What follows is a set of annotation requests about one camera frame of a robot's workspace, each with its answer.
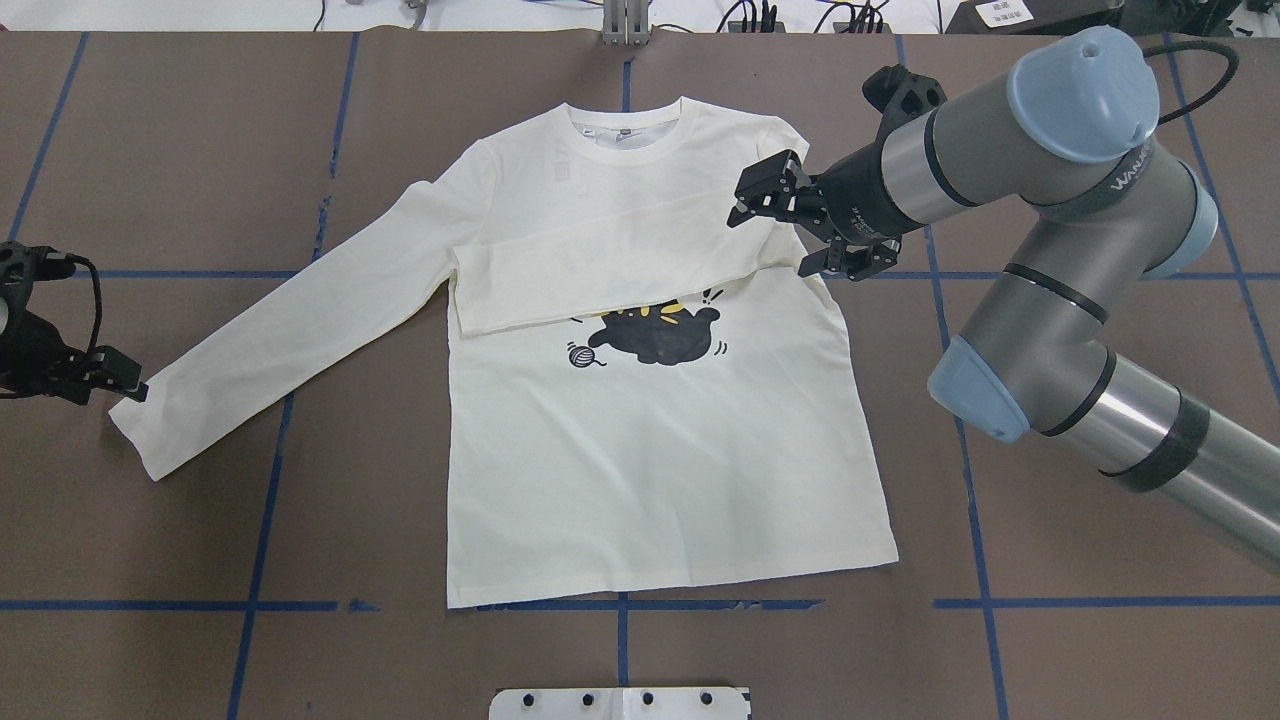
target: white floor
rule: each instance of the white floor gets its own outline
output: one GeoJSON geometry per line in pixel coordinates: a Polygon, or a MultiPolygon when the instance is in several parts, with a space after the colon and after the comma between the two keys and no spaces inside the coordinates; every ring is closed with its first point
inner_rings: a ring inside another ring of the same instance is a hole
{"type": "MultiPolygon", "coordinates": [[[[413,23],[404,0],[0,0],[0,24],[9,29],[61,31],[308,31],[326,5],[320,29],[355,31],[413,23]]],[[[653,0],[653,24],[676,23],[712,32],[733,0],[653,0]]],[[[959,0],[942,0],[950,20],[959,0]]],[[[829,5],[822,0],[781,0],[778,19],[790,32],[812,32],[829,5]]],[[[888,0],[883,14],[900,33],[938,32],[936,0],[888,0]]],[[[827,19],[844,22],[837,9],[827,19]]],[[[1280,37],[1275,15],[1248,13],[1235,24],[1261,37],[1280,37]]],[[[424,29],[561,29],[599,28],[600,9],[584,0],[429,0],[424,29]]]]}

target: white shirt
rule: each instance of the white shirt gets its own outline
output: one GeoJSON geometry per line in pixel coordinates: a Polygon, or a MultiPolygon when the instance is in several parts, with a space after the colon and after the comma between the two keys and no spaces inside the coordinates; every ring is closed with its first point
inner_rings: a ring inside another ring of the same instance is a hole
{"type": "Polygon", "coordinates": [[[477,141],[111,418],[160,479],[449,283],[448,606],[891,562],[849,334],[791,225],[726,227],[808,143],[695,100],[477,141]]]}

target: gray robotic arm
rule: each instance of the gray robotic arm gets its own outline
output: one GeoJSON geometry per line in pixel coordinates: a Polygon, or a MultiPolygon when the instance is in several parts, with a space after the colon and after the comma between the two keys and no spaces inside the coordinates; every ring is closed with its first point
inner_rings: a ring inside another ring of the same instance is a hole
{"type": "Polygon", "coordinates": [[[1135,282],[1181,269],[1217,227],[1196,174],[1152,136],[1142,50],[1089,28],[952,101],[901,67],[864,95],[884,114],[873,143],[812,177],[791,152],[748,168],[730,225],[797,223],[828,243],[801,274],[863,279],[893,265],[904,233],[1021,196],[1039,222],[952,338],[931,395],[1000,441],[1059,438],[1280,569],[1280,450],[1096,338],[1135,282]]]}

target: label sticker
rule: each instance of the label sticker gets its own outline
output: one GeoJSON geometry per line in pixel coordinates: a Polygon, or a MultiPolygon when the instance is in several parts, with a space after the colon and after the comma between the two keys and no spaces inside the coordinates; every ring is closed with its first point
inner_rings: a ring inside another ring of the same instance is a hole
{"type": "Polygon", "coordinates": [[[974,9],[978,10],[978,15],[987,27],[1004,27],[1036,19],[1023,0],[997,0],[996,3],[975,5],[974,9]]]}

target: shirt neckline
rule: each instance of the shirt neckline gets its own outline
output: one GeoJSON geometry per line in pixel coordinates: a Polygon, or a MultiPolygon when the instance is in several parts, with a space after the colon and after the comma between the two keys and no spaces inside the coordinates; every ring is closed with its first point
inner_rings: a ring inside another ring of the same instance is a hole
{"type": "Polygon", "coordinates": [[[553,111],[552,119],[557,132],[576,154],[607,165],[636,165],[663,158],[684,145],[692,131],[698,110],[698,102],[684,96],[671,105],[653,110],[641,110],[639,113],[582,110],[564,102],[553,111]],[[671,128],[666,136],[658,138],[652,145],[630,150],[609,150],[608,147],[596,145],[573,127],[575,123],[581,123],[609,129],[635,129],[671,120],[676,120],[676,127],[671,128]]]}

